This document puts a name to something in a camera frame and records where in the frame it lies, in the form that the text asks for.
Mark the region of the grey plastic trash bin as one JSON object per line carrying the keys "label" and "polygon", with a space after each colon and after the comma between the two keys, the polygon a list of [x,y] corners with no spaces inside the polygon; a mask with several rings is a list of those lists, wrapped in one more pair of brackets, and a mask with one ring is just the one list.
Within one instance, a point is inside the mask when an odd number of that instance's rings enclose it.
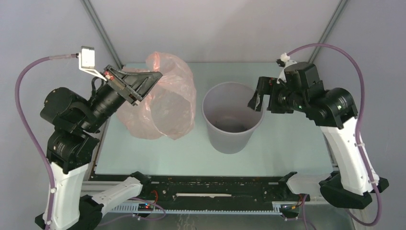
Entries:
{"label": "grey plastic trash bin", "polygon": [[264,119],[263,111],[248,107],[255,90],[238,82],[223,82],[212,87],[202,101],[211,145],[220,153],[235,154],[247,145]]}

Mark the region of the pink plastic trash bag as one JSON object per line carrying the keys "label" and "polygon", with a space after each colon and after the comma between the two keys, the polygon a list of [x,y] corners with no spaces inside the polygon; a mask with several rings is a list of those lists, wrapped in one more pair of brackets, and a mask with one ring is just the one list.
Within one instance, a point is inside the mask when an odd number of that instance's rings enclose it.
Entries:
{"label": "pink plastic trash bag", "polygon": [[119,121],[135,138],[179,139],[195,125],[196,88],[193,73],[179,57],[155,52],[146,59],[145,69],[124,67],[128,72],[162,73],[161,79],[137,106],[124,103],[116,112]]}

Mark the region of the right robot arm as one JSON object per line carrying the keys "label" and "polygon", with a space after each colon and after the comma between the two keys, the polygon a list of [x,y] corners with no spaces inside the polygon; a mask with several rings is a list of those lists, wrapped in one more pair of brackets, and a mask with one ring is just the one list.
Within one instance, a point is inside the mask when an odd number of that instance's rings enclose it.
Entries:
{"label": "right robot arm", "polygon": [[337,208],[364,209],[372,202],[375,184],[379,192],[389,183],[372,169],[368,157],[362,157],[365,148],[356,137],[359,120],[352,95],[343,88],[326,90],[314,64],[293,62],[285,65],[278,78],[259,77],[248,107],[263,109],[263,98],[270,96],[267,110],[273,114],[302,112],[321,129],[330,158],[337,169],[319,176],[291,173],[279,186],[279,196],[291,200],[297,194],[323,197]]}

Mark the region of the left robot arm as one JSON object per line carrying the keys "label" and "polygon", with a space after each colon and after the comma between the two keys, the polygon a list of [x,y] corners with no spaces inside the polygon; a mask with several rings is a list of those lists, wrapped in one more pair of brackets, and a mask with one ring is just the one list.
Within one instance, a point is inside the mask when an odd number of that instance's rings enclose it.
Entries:
{"label": "left robot arm", "polygon": [[60,87],[45,99],[40,116],[55,130],[46,147],[46,159],[53,173],[48,206],[35,223],[48,230],[93,230],[107,212],[124,201],[151,195],[151,180],[140,172],[95,195],[82,195],[82,183],[93,151],[99,143],[93,137],[100,127],[125,103],[140,104],[161,79],[160,72],[128,72],[107,66],[91,71],[91,97],[85,99]]}

